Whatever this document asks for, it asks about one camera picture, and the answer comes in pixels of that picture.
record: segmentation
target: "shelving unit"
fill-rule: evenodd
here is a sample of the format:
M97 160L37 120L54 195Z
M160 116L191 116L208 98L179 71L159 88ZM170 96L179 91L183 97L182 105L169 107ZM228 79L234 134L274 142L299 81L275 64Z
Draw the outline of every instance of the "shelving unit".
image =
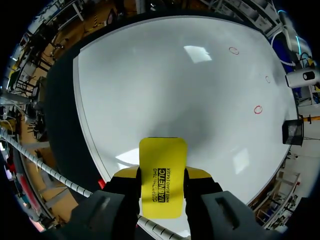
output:
M270 38L281 27L273 6L266 0L199 0L215 12L249 21Z
M285 211L292 212L289 204L294 201L294 192L299 183L300 173L289 172L284 169L279 169L276 174L276 183L273 189L261 201L261 203L253 209L256 219L260 221L265 229L272 229L273 224L278 221ZM282 185L289 187L288 193L280 192Z

